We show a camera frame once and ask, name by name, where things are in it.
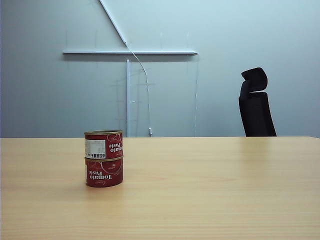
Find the stacked cans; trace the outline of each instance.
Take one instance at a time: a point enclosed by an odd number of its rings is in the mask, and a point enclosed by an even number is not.
[[[85,183],[104,188],[123,180],[123,144],[121,130],[87,131],[85,141]]]

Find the black chair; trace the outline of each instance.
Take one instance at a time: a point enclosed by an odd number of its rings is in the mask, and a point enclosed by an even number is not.
[[[239,97],[239,108],[243,128],[247,137],[277,136],[271,118],[268,95],[266,92],[255,92],[266,89],[268,78],[261,67],[241,73],[242,83]]]

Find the white sticker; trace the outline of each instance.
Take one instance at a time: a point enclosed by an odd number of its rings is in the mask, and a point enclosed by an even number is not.
[[[106,140],[85,140],[85,157],[88,159],[106,158]]]

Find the can lid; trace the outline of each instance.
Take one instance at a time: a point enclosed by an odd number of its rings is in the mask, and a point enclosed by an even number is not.
[[[89,161],[89,162],[111,162],[111,161],[116,161],[116,160],[120,160],[123,159],[124,156],[119,156],[116,158],[107,158],[107,159],[95,159],[95,158],[87,158],[84,157],[85,160]]]
[[[97,130],[97,131],[84,132],[84,135],[108,135],[108,134],[122,134],[122,130]]]

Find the red can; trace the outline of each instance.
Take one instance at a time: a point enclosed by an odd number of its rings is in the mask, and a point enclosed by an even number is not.
[[[115,159],[123,156],[122,131],[86,131],[85,158],[94,160]]]
[[[120,184],[123,180],[123,157],[104,161],[85,159],[85,183],[104,188]]]
[[[103,188],[123,181],[122,131],[101,130],[84,133],[85,183]]]

